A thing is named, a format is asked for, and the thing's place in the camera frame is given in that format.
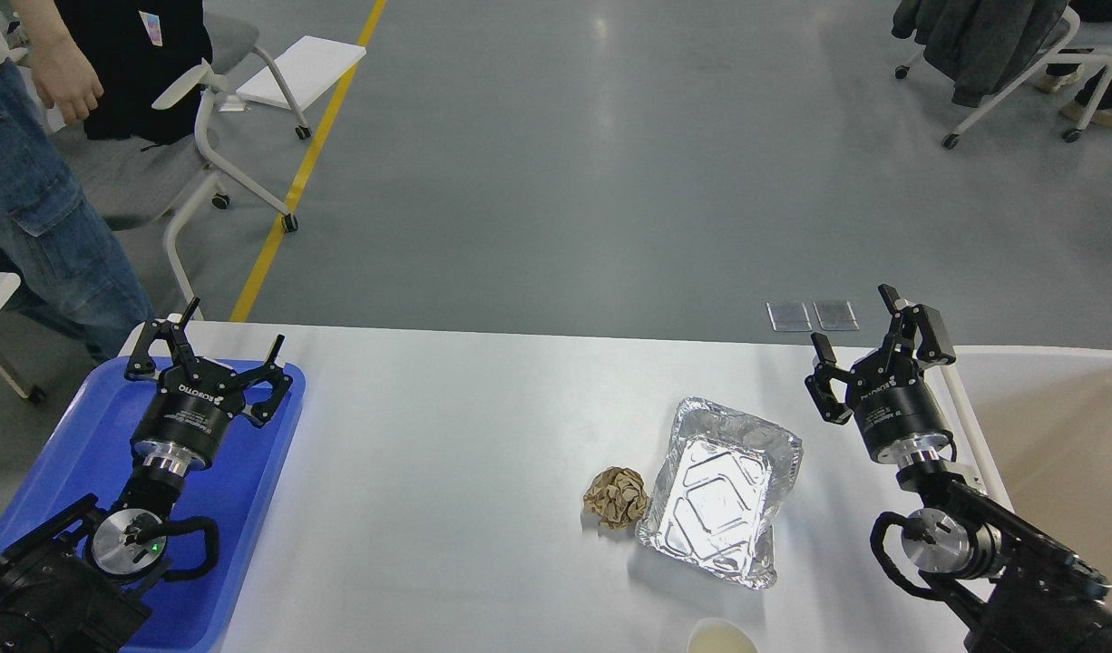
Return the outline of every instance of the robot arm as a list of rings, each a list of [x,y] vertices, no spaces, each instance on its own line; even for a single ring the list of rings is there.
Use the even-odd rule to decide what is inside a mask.
[[[262,365],[238,373],[196,356],[179,321],[149,321],[126,367],[128,380],[152,380],[157,392],[130,438],[132,473],[111,508],[95,495],[37,526],[0,554],[0,653],[112,653],[152,611],[141,597],[158,582],[207,574],[219,557],[219,530],[209,517],[170,520],[186,475],[207,469],[238,415],[254,426],[274,417],[291,377],[279,366],[278,336]],[[158,370],[149,349],[170,348]],[[269,397],[248,405],[245,392],[270,385]],[[205,561],[173,570],[166,555],[173,537],[205,534]]]
[[[805,385],[826,422],[845,425],[854,415],[871,459],[895,464],[898,486],[923,501],[909,516],[883,513],[875,522],[871,548],[880,566],[907,594],[951,607],[971,632],[971,653],[1112,653],[1108,578],[991,501],[973,468],[939,454],[949,444],[954,454],[954,441],[924,372],[955,360],[941,316],[891,286],[878,293],[892,316],[883,345],[842,369],[830,339],[814,334],[817,360]],[[845,400],[833,380],[846,385]],[[925,586],[902,575],[884,551],[892,526]],[[995,583],[986,602],[960,583],[973,578]]]

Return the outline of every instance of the crumpled paper ball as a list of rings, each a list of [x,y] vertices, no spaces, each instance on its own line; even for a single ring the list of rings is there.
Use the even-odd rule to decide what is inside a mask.
[[[644,481],[628,467],[609,467],[598,473],[584,493],[586,512],[600,515],[600,524],[612,530],[624,528],[639,520],[647,505]]]

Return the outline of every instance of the jeans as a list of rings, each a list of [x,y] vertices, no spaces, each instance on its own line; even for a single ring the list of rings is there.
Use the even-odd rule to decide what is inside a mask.
[[[39,123],[11,62],[0,66],[0,273],[20,274],[8,301],[112,358],[153,307],[105,220]]]

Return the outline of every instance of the gray floor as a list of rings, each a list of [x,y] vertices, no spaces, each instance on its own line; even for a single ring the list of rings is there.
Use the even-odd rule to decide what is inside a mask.
[[[356,40],[370,3],[214,0],[281,52]],[[1059,135],[1070,95],[1021,88],[946,151],[966,115],[888,2],[390,0],[254,306],[254,321],[806,343],[765,301],[874,288],[942,310],[960,344],[1112,348],[1112,131]],[[234,81],[257,70],[246,62]],[[317,119],[328,93],[314,108]],[[286,112],[221,116],[221,149],[278,194],[307,146]],[[274,211],[232,190],[182,249],[225,318]],[[156,227],[121,235],[179,310]],[[0,347],[51,394],[0,385],[0,509],[87,358],[0,317]]]

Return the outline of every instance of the cargo pocket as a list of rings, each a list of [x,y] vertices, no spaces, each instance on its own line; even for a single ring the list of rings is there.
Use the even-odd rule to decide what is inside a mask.
[[[87,206],[67,169],[33,202],[10,215],[50,281],[76,277],[108,254],[109,228]]]

